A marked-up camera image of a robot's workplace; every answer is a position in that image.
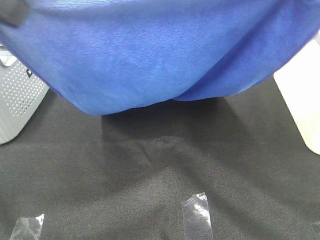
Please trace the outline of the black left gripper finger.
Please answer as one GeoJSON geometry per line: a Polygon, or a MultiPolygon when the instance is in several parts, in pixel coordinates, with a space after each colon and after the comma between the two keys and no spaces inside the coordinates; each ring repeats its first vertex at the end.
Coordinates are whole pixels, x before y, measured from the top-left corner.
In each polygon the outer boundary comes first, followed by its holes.
{"type": "Polygon", "coordinates": [[[28,17],[30,7],[25,0],[0,0],[0,22],[18,27],[28,17]]]}

